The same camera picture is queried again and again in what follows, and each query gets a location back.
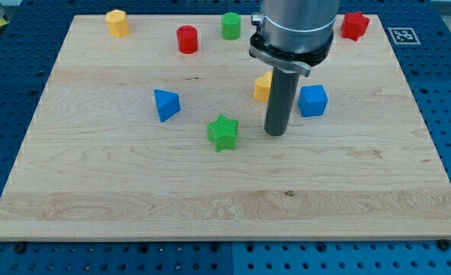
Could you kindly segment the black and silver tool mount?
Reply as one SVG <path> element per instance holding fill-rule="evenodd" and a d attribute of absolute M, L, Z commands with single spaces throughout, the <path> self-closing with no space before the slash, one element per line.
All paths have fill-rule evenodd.
<path fill-rule="evenodd" d="M 251 24 L 256 32 L 250 37 L 250 55 L 272 67 L 303 76 L 309 76 L 311 68 L 328 57 L 333 42 L 331 15 L 324 21 L 254 12 Z"/>

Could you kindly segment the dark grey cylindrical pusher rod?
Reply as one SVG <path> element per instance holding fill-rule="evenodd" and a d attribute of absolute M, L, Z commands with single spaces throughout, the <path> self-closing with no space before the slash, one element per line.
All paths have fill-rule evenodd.
<path fill-rule="evenodd" d="M 265 131 L 272 136 L 281 136 L 287 130 L 291 109 L 297 91 L 299 74 L 273 69 L 268 107 L 264 120 Z"/>

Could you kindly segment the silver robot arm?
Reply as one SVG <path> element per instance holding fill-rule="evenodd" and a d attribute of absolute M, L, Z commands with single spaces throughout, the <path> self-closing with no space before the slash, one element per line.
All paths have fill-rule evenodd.
<path fill-rule="evenodd" d="M 329 55 L 339 6 L 340 0 L 264 0 L 251 15 L 256 32 L 249 54 L 273 68 L 264 120 L 269 135 L 285 133 L 299 77 Z"/>

